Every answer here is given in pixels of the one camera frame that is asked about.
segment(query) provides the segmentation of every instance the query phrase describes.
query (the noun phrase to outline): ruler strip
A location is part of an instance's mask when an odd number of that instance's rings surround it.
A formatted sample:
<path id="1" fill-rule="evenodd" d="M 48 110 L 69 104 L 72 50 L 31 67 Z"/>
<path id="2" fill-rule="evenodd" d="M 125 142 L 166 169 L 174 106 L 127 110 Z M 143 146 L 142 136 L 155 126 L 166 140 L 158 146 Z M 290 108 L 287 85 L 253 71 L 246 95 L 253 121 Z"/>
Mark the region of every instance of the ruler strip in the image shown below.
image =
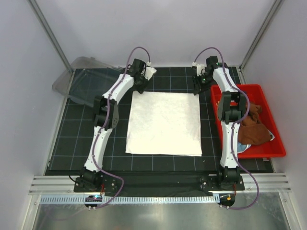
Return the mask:
<path id="1" fill-rule="evenodd" d="M 88 195 L 42 195 L 40 204 L 103 204 L 111 197 L 103 196 L 102 201 L 86 202 Z M 124 204 L 196 204 L 196 203 L 219 203 L 218 194 L 213 196 L 199 197 L 116 197 L 111 205 Z"/>

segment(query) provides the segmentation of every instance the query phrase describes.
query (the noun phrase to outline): cable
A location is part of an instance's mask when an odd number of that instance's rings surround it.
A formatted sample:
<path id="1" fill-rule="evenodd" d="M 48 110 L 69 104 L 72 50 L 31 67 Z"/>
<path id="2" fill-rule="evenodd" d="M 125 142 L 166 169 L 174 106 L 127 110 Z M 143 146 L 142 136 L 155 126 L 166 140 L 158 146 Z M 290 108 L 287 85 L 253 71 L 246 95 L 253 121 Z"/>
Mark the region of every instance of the cable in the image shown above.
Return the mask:
<path id="1" fill-rule="evenodd" d="M 242 90 L 238 89 L 237 87 L 235 87 L 235 86 L 233 86 L 233 85 L 231 84 L 231 82 L 230 82 L 230 80 L 229 80 L 229 78 L 228 78 L 228 75 L 227 75 L 227 73 L 226 73 L 223 55 L 222 55 L 222 53 L 221 53 L 217 48 L 215 48 L 215 47 L 208 47 L 208 48 L 202 50 L 202 51 L 197 55 L 197 57 L 195 58 L 194 62 L 196 62 L 197 59 L 198 59 L 198 57 L 199 57 L 203 52 L 205 52 L 205 51 L 208 50 L 208 49 L 215 49 L 215 50 L 219 53 L 219 55 L 220 55 L 220 57 L 221 57 L 221 60 L 222 60 L 223 72 L 224 72 L 224 75 L 225 75 L 225 78 L 226 78 L 228 84 L 231 86 L 231 88 L 233 88 L 234 90 L 237 90 L 238 92 L 240 92 L 241 94 L 243 94 L 244 97 L 246 98 L 246 101 L 247 101 L 247 104 L 248 104 L 248 107 L 247 107 L 247 109 L 246 109 L 246 112 L 245 112 L 244 116 L 243 116 L 241 119 L 235 121 L 235 122 L 232 124 L 230 146 L 231 146 L 232 155 L 233 155 L 233 157 L 234 157 L 236 163 L 238 164 L 238 166 L 239 166 L 243 171 L 245 171 L 247 174 L 249 174 L 250 177 L 254 180 L 254 182 L 255 182 L 255 184 L 256 184 L 256 188 L 257 188 L 257 195 L 256 195 L 255 200 L 254 200 L 250 205 L 247 205 L 247 206 L 245 206 L 245 207 L 226 207 L 226 206 L 222 206 L 222 207 L 225 207 L 225 208 L 227 208 L 227 209 L 232 209 L 232 210 L 243 210 L 243 209 L 246 209 L 246 208 L 249 208 L 249 207 L 253 206 L 253 205 L 257 202 L 257 200 L 258 200 L 258 198 L 259 198 L 259 193 L 260 193 L 260 192 L 259 192 L 259 185 L 258 185 L 258 182 L 257 182 L 256 178 L 255 178 L 247 169 L 245 169 L 245 168 L 239 163 L 238 159 L 237 159 L 236 156 L 235 156 L 235 151 L 234 151 L 234 135 L 235 135 L 234 128 L 235 128 L 235 123 L 238 123 L 238 124 L 239 124 L 241 121 L 243 121 L 243 120 L 247 117 L 248 112 L 249 112 L 250 103 L 249 103 L 249 99 L 248 99 L 248 96 L 246 95 L 246 93 L 244 93 Z"/>
<path id="2" fill-rule="evenodd" d="M 109 116 L 110 116 L 110 98 L 111 98 L 111 96 L 112 96 L 112 93 L 113 93 L 114 90 L 123 82 L 123 80 L 124 80 L 124 78 L 125 78 L 125 76 L 126 76 L 126 74 L 127 74 L 127 69 L 128 69 L 129 66 L 131 66 L 131 65 L 129 65 L 130 58 L 131 58 L 133 52 L 134 52 L 136 49 L 143 49 L 143 50 L 147 53 L 147 55 L 148 55 L 148 61 L 150 62 L 150 55 L 149 55 L 148 51 L 147 51 L 145 48 L 143 48 L 143 47 L 141 47 L 141 46 L 138 46 L 138 47 L 135 47 L 135 48 L 131 51 L 131 53 L 130 53 L 130 55 L 129 55 L 129 57 L 128 57 L 128 60 L 127 60 L 127 63 L 126 63 L 126 67 L 125 67 L 125 72 L 124 72 L 122 78 L 120 79 L 120 81 L 118 82 L 118 84 L 116 84 L 116 85 L 111 89 L 110 94 L 109 94 L 109 96 L 108 96 L 108 98 L 107 98 L 106 119 L 105 119 L 105 122 L 104 122 L 104 124 L 102 125 L 102 127 L 98 130 L 98 134 L 97 134 L 97 136 L 96 136 L 96 138 L 95 138 L 95 140 L 94 140 L 94 144 L 93 144 L 93 148 L 92 148 L 92 158 L 93 158 L 93 162 L 94 162 L 94 165 L 96 166 L 96 168 L 97 168 L 99 171 L 101 171 L 102 173 L 106 174 L 106 175 L 109 175 L 109 176 L 112 176 L 112 177 L 114 177 L 114 178 L 116 178 L 116 179 L 121 180 L 121 185 L 120 185 L 119 190 L 116 192 L 116 194 L 115 194 L 111 199 L 109 199 L 109 200 L 108 200 L 107 202 L 105 202 L 104 204 L 101 204 L 101 205 L 97 206 L 96 208 L 105 207 L 105 206 L 107 206 L 109 203 L 111 203 L 111 202 L 119 195 L 119 193 L 121 192 L 121 190 L 122 190 L 122 188 L 123 188 L 123 186 L 124 186 L 124 183 L 125 183 L 123 178 L 121 178 L 121 177 L 119 177 L 119 176 L 116 176 L 116 175 L 113 175 L 113 174 L 111 174 L 111 173 L 109 173 L 109 172 L 106 172 L 106 171 L 104 171 L 102 168 L 100 168 L 100 167 L 98 166 L 98 164 L 97 164 L 97 162 L 96 162 L 96 160 L 95 160 L 94 150 L 95 150 L 95 146 L 96 146 L 97 140 L 98 140 L 98 138 L 99 138 L 99 135 L 101 134 L 102 129 L 106 127 L 107 121 L 108 121 Z M 76 216 L 77 214 L 79 214 L 80 212 L 82 212 L 82 211 L 84 211 L 84 210 L 87 210 L 87 208 L 82 208 L 82 209 L 80 209 L 79 211 L 75 212 L 74 214 L 72 214 L 72 215 L 70 215 L 70 216 L 68 216 L 68 217 L 66 217 L 66 218 L 52 218 L 52 220 L 54 220 L 54 221 L 65 221 L 65 220 L 68 220 L 69 218 L 72 218 L 72 217 Z M 42 228 L 42 226 L 43 226 L 43 224 L 44 224 L 44 222 L 45 222 L 45 220 L 46 220 L 46 217 L 49 216 L 49 212 L 50 212 L 50 210 L 47 211 L 47 213 L 46 213 L 44 219 L 42 220 L 42 222 L 41 222 L 41 224 L 40 224 L 40 226 L 39 226 L 38 229 L 41 229 L 41 228 Z"/>

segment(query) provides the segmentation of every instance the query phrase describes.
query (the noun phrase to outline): white wall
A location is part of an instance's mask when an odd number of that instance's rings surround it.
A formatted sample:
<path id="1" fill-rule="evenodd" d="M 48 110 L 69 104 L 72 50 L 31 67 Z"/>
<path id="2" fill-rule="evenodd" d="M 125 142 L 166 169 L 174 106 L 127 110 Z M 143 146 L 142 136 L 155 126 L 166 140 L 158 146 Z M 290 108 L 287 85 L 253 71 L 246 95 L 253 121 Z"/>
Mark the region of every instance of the white wall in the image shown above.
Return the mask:
<path id="1" fill-rule="evenodd" d="M 282 136 L 287 156 L 275 159 L 307 212 L 307 1 L 284 1 L 244 69 L 247 83 L 260 84 Z"/>
<path id="2" fill-rule="evenodd" d="M 64 71 L 26 0 L 0 1 L 0 223 L 20 229 L 34 175 L 42 175 Z"/>
<path id="3" fill-rule="evenodd" d="M 190 66 L 209 46 L 218 47 L 228 64 L 241 64 L 274 1 L 37 2 L 70 62 L 87 56 L 124 66 L 130 51 L 144 46 L 155 66 Z M 138 52 L 135 57 L 147 59 L 142 51 Z"/>

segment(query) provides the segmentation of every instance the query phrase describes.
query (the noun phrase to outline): brown cloth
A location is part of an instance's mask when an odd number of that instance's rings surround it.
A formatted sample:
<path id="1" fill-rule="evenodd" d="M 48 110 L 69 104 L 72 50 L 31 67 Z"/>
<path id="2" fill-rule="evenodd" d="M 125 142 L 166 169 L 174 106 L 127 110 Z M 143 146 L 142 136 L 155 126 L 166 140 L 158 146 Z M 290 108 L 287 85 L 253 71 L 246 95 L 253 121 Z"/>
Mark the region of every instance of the brown cloth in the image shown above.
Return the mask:
<path id="1" fill-rule="evenodd" d="M 259 120 L 261 106 L 250 103 L 248 116 L 241 121 L 238 141 L 244 145 L 261 145 L 271 139 L 268 129 Z"/>

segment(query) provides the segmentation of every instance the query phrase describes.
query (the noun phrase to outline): purple cable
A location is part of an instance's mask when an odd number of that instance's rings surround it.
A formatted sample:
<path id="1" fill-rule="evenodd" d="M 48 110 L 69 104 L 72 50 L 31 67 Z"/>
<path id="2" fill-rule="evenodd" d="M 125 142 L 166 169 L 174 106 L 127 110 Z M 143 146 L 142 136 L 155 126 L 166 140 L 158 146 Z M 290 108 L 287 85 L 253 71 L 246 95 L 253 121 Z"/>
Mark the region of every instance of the purple cable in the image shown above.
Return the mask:
<path id="1" fill-rule="evenodd" d="M 116 175 L 113 175 L 113 174 L 111 174 L 111 173 L 109 173 L 109 172 L 106 172 L 105 170 L 103 170 L 102 168 L 100 168 L 100 167 L 98 166 L 97 161 L 95 160 L 94 150 L 95 150 L 95 146 L 96 146 L 97 140 L 98 140 L 98 138 L 99 138 L 99 135 L 101 134 L 101 130 L 104 129 L 104 128 L 106 127 L 107 121 L 108 121 L 109 116 L 110 116 L 110 98 L 111 98 L 111 96 L 112 96 L 112 93 L 113 93 L 114 90 L 123 82 L 123 80 L 124 80 L 124 78 L 125 78 L 125 76 L 126 76 L 126 74 L 127 74 L 127 69 L 128 69 L 128 64 L 129 64 L 130 58 L 131 58 L 133 52 L 134 52 L 136 49 L 143 49 L 143 50 L 147 53 L 147 55 L 148 55 L 148 60 L 149 60 L 149 62 L 150 62 L 150 55 L 149 55 L 148 51 L 147 51 L 145 48 L 143 48 L 143 47 L 141 47 L 141 46 L 138 46 L 138 47 L 135 47 L 135 48 L 131 51 L 131 53 L 130 53 L 130 55 L 129 55 L 129 57 L 128 57 L 128 60 L 127 60 L 127 63 L 126 63 L 126 68 L 125 68 L 125 71 L 124 71 L 124 74 L 123 74 L 122 78 L 121 78 L 120 81 L 111 89 L 110 94 L 109 94 L 109 96 L 108 96 L 108 98 L 107 98 L 106 120 L 105 120 L 104 124 L 102 125 L 102 127 L 100 127 L 100 129 L 98 130 L 98 134 L 97 134 L 97 136 L 96 136 L 96 138 L 95 138 L 95 140 L 94 140 L 94 144 L 93 144 L 93 148 L 92 148 L 92 158 L 93 158 L 93 162 L 94 162 L 94 165 L 96 166 L 96 168 L 99 169 L 99 171 L 101 171 L 102 173 L 104 173 L 104 174 L 106 174 L 106 175 L 109 175 L 109 176 L 112 176 L 112 177 L 114 177 L 114 178 L 116 178 L 116 179 L 121 180 L 121 185 L 120 185 L 120 188 L 119 188 L 119 190 L 117 191 L 117 193 L 116 193 L 111 199 L 109 199 L 107 202 L 105 202 L 104 204 L 101 204 L 101 205 L 97 206 L 97 208 L 105 207 L 105 206 L 107 206 L 109 203 L 111 203 L 111 202 L 115 199 L 115 197 L 117 197 L 117 196 L 119 195 L 119 193 L 121 192 L 121 190 L 122 190 L 122 188 L 123 188 L 123 186 L 124 186 L 124 183 L 125 183 L 125 182 L 124 182 L 124 179 L 121 178 L 120 176 L 116 176 Z M 80 212 L 82 212 L 82 211 L 84 211 L 84 210 L 87 210 L 87 209 L 86 209 L 86 208 L 80 209 L 79 211 L 75 212 L 74 214 L 72 214 L 72 215 L 70 215 L 70 216 L 68 216 L 68 217 L 66 217 L 66 218 L 52 218 L 52 217 L 50 217 L 50 218 L 51 218 L 52 220 L 55 220 L 55 221 L 64 221 L 64 220 L 68 220 L 69 218 L 72 218 L 72 217 L 76 216 L 77 214 L 79 214 Z M 41 222 L 41 224 L 40 224 L 40 226 L 39 226 L 38 229 L 41 229 L 41 228 L 42 228 L 42 226 L 43 226 L 43 224 L 44 224 L 44 222 L 45 222 L 45 220 L 46 220 L 46 217 L 49 216 L 49 213 L 50 213 L 50 210 L 47 211 L 47 213 L 46 213 L 44 219 L 42 220 L 42 222 Z"/>
<path id="2" fill-rule="evenodd" d="M 247 174 L 249 174 L 250 177 L 254 180 L 254 182 L 255 182 L 255 184 L 256 184 L 256 188 L 257 188 L 257 195 L 256 195 L 255 200 L 254 200 L 250 205 L 247 205 L 247 206 L 245 206 L 245 207 L 227 207 L 227 206 L 224 206 L 224 205 L 223 205 L 223 207 L 228 208 L 228 209 L 232 209 L 232 210 L 243 210 L 243 209 L 252 207 L 252 206 L 257 202 L 257 200 L 258 200 L 258 198 L 259 198 L 259 185 L 258 185 L 258 183 L 257 183 L 256 178 L 255 178 L 247 169 L 245 169 L 245 168 L 239 163 L 238 159 L 237 159 L 236 156 L 235 156 L 235 151 L 234 151 L 234 135 L 235 135 L 234 128 L 235 128 L 235 123 L 238 123 L 238 124 L 239 124 L 241 121 L 243 121 L 243 119 L 245 119 L 245 118 L 247 117 L 248 112 L 249 112 L 249 108 L 250 108 L 250 103 L 249 103 L 249 99 L 248 99 L 248 96 L 246 95 L 246 93 L 244 93 L 242 90 L 238 89 L 237 87 L 235 87 L 235 86 L 233 86 L 233 85 L 231 84 L 231 82 L 230 82 L 230 80 L 229 80 L 229 78 L 228 78 L 228 76 L 227 76 L 227 74 L 226 74 L 223 55 L 222 55 L 222 53 L 221 53 L 217 48 L 215 48 L 215 47 L 209 47 L 209 48 L 204 49 L 203 51 L 201 51 L 201 52 L 197 55 L 197 57 L 195 58 L 194 62 L 196 62 L 197 59 L 198 59 L 198 57 L 199 57 L 203 52 L 205 52 L 205 51 L 208 50 L 208 49 L 215 49 L 215 50 L 219 53 L 219 55 L 220 55 L 220 57 L 221 57 L 221 60 L 222 60 L 223 72 L 224 72 L 224 75 L 225 75 L 225 77 L 226 77 L 226 80 L 227 80 L 228 84 L 231 86 L 231 88 L 233 88 L 234 90 L 237 90 L 238 92 L 240 92 L 241 94 L 243 94 L 244 97 L 246 98 L 247 103 L 248 103 L 248 107 L 247 107 L 247 109 L 246 109 L 246 112 L 245 112 L 244 116 L 243 116 L 241 119 L 237 120 L 236 122 L 234 122 L 234 123 L 232 124 L 230 146 L 231 146 L 232 155 L 233 155 L 233 157 L 234 157 L 236 163 L 238 164 L 238 166 L 239 166 L 243 171 L 245 171 Z"/>

